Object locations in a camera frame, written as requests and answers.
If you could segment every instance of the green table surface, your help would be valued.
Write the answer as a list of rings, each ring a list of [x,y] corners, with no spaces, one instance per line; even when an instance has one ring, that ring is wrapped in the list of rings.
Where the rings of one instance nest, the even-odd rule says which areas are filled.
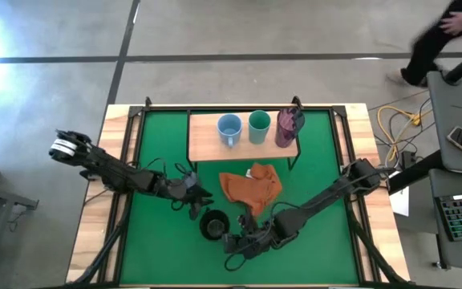
[[[327,112],[305,112],[299,134],[302,154],[289,172],[286,159],[260,160],[274,165],[283,186],[277,201],[302,204],[338,177],[338,163]],[[156,157],[167,164],[169,178],[180,177],[174,168],[186,161],[187,112],[148,112],[140,151],[140,164]],[[218,174],[245,175],[254,160],[201,162],[202,186],[213,194],[211,209],[229,216],[231,232],[240,233],[237,216],[244,207],[231,203],[222,192]],[[162,170],[161,162],[150,169]],[[285,209],[279,205],[276,211]],[[260,217],[268,217],[270,208]],[[280,250],[247,261],[234,272],[224,268],[227,254],[220,241],[211,242],[199,231],[199,220],[188,218],[188,207],[173,211],[170,201],[136,193],[128,227],[121,275],[122,284],[354,284],[357,283],[351,236],[343,201],[311,218],[300,235]],[[230,262],[237,265],[238,255]]]

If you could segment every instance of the yellow cable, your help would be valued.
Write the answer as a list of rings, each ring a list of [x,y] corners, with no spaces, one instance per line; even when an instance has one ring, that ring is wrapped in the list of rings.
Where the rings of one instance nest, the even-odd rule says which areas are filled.
[[[419,113],[413,115],[413,117],[411,117],[413,125],[421,125],[422,124],[422,118],[424,116],[426,116],[427,114],[429,114],[430,112],[432,112],[432,108],[429,109],[428,111],[422,113],[422,116],[420,116]],[[391,151],[389,161],[393,161],[393,159],[395,159],[395,154],[397,153],[397,151],[396,151],[397,145],[396,144],[399,142],[399,140],[402,139],[403,134],[407,131],[408,128],[409,128],[409,125],[400,133],[400,135],[399,135],[399,137],[397,137],[397,139],[393,140],[392,144],[394,145],[394,147],[393,147],[393,150]]]
[[[386,131],[386,129],[384,128],[383,126],[383,123],[381,122],[381,112],[384,110],[384,109],[392,109],[396,112],[400,112],[402,114],[404,114],[405,116],[407,116],[410,120],[412,120],[412,123],[413,125],[417,126],[417,125],[420,125],[421,122],[422,122],[422,118],[424,116],[426,116],[427,114],[429,114],[432,109],[429,109],[428,111],[422,113],[422,115],[420,115],[419,113],[417,114],[413,114],[413,113],[410,113],[410,112],[405,112],[403,111],[402,109],[399,109],[399,108],[395,108],[395,107],[392,107],[392,106],[389,106],[389,105],[386,105],[386,106],[383,106],[381,107],[378,111],[377,111],[377,124],[379,125],[379,127],[381,128],[381,130],[383,131],[384,135],[386,136],[386,138],[391,142],[391,145],[392,145],[392,150],[391,150],[391,155],[390,155],[390,158],[389,160],[390,161],[393,161],[393,159],[395,158],[395,155],[398,153],[398,148],[397,148],[397,142],[399,142],[399,140],[401,139],[402,135],[407,131],[407,129],[409,128],[409,126],[407,126],[403,131],[402,133],[400,133],[399,137],[394,140],[393,138],[391,138],[390,134]]]
[[[407,113],[401,109],[398,109],[398,108],[394,108],[392,106],[383,106],[381,107],[380,109],[377,110],[377,124],[379,125],[379,127],[381,128],[381,130],[383,131],[384,135],[386,136],[386,138],[391,142],[391,144],[393,145],[395,143],[395,140],[393,140],[390,136],[390,134],[386,131],[386,129],[384,128],[383,126],[383,122],[381,121],[381,112],[384,110],[384,109],[393,109],[397,112],[400,112],[402,114],[404,114],[405,116],[408,116],[409,118],[412,118],[413,115],[410,114],[410,113]],[[397,147],[395,146],[394,147],[394,152],[397,153]]]

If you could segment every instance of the person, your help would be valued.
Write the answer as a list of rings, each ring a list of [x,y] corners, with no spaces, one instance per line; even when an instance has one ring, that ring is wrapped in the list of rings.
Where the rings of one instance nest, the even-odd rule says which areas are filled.
[[[427,73],[441,70],[435,63],[436,57],[447,43],[459,37],[462,37],[462,0],[453,0],[441,18],[417,38],[407,67],[389,73],[387,78],[398,84],[425,87]]]

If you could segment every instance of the black floor stripe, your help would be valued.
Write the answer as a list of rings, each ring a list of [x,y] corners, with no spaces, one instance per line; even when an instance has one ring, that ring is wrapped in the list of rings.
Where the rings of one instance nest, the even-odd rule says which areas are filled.
[[[276,60],[348,60],[348,59],[410,59],[411,53],[309,53],[309,54],[236,54],[236,55],[132,55],[128,53],[132,26],[126,29],[119,56],[65,57],[1,57],[0,63],[162,63],[218,61],[276,61]],[[462,52],[443,52],[440,58],[462,58]]]
[[[117,92],[119,91],[120,79],[122,78],[122,73],[124,71],[125,58],[128,54],[129,43],[132,40],[133,27],[135,26],[135,17],[138,13],[138,7],[140,5],[140,0],[133,0],[132,8],[129,11],[128,24],[126,24],[126,31],[124,32],[124,38],[122,40],[122,45],[120,46],[119,59],[115,66],[115,72],[113,73],[113,78],[111,79],[110,91],[108,93],[108,98],[106,104],[114,104],[117,98]]]
[[[443,52],[440,58],[462,58],[462,52]],[[137,55],[126,62],[218,62],[276,60],[347,60],[347,59],[410,59],[411,53],[318,53],[318,54],[240,54],[240,55]]]
[[[0,57],[0,63],[112,63],[118,56]]]

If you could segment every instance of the person's hand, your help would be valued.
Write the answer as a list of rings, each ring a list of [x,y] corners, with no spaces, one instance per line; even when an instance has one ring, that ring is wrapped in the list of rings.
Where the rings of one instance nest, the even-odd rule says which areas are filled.
[[[462,31],[462,12],[450,12],[450,18],[443,18],[440,28],[444,30],[446,34],[458,35]]]

